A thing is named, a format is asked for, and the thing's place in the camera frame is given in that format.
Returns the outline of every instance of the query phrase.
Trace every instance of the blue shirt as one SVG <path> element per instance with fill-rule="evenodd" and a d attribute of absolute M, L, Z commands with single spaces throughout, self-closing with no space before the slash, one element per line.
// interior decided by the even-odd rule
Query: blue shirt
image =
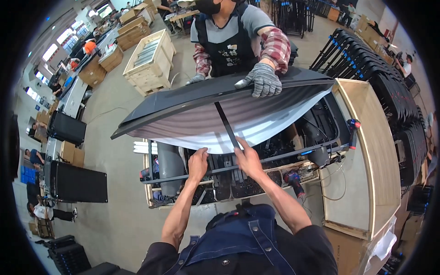
<path fill-rule="evenodd" d="M 32 164 L 41 164 L 41 165 L 43 165 L 43 163 L 41 162 L 40 158 L 37 156 L 37 152 L 38 151 L 36 149 L 32 149 L 30 151 L 30 158 L 29 158 L 29 160 L 30 160 L 30 162 Z"/>

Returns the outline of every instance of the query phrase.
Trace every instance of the gray pipe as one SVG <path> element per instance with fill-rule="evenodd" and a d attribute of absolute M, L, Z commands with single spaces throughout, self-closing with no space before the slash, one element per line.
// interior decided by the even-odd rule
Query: gray pipe
<path fill-rule="evenodd" d="M 179 155 L 179 148 L 161 142 L 157 142 L 157 144 L 160 178 L 184 175 L 185 166 Z M 161 183 L 162 195 L 170 197 L 176 196 L 182 182 L 182 180 L 175 180 Z"/>

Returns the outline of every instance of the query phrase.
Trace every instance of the black apron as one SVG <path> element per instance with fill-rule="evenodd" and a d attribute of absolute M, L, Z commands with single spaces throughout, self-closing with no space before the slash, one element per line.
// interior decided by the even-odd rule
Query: black apron
<path fill-rule="evenodd" d="M 237 4 L 231 14 L 238 15 L 238 33 L 222 43 L 208 42 L 208 34 L 206 31 L 206 20 L 203 16 L 196 17 L 195 27 L 198 32 L 198 42 L 205 48 L 205 52 L 209 54 L 212 61 L 211 76 L 221 77 L 233 73 L 249 72 L 255 64 L 258 63 L 258 56 L 255 56 L 248 31 L 244 29 L 241 17 L 247 8 L 247 4 Z"/>

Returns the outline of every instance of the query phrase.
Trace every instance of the ceiling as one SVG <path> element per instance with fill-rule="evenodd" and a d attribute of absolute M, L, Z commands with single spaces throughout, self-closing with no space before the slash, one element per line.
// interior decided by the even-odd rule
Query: ceiling
<path fill-rule="evenodd" d="M 103 0 L 59 0 L 59 3 L 46 15 L 46 17 L 49 17 L 49 20 L 44 21 L 36 31 L 29 47 L 29 51 L 32 54 L 26 63 L 30 62 L 37 65 L 41 61 L 41 56 L 49 48 L 53 38 L 59 37 L 75 22 L 77 12 L 74 6 L 76 6 L 77 10 L 78 8 L 83 9 L 86 6 L 94 8 L 102 2 Z"/>

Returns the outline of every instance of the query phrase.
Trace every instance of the denim apron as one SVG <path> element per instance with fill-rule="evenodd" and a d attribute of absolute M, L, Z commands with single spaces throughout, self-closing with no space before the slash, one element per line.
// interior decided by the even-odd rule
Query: denim apron
<path fill-rule="evenodd" d="M 252 205 L 239 211 L 226 213 L 202 237 L 191 236 L 190 244 L 182 250 L 176 264 L 164 275 L 184 274 L 181 268 L 203 260 L 248 252 L 265 255 L 281 274 L 295 274 L 292 267 L 278 251 L 275 238 L 275 211 L 266 204 Z"/>

